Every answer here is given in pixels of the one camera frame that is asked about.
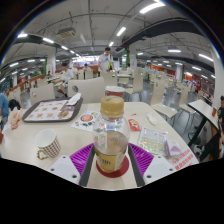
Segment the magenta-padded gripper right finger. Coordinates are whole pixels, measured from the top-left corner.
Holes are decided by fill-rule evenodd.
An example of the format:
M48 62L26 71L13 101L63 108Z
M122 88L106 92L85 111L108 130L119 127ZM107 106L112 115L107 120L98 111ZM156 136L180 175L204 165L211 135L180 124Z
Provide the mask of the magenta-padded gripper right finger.
M175 172L173 166L161 155L152 155L132 143L128 146L134 177L138 187L150 184Z

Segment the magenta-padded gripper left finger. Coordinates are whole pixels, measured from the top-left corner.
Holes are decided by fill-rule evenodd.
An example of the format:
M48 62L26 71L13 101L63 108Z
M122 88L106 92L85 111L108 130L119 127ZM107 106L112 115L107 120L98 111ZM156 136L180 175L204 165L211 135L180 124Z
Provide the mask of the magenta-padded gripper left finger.
M94 145L89 144L70 156L62 155L48 171L74 184L86 187L94 154Z

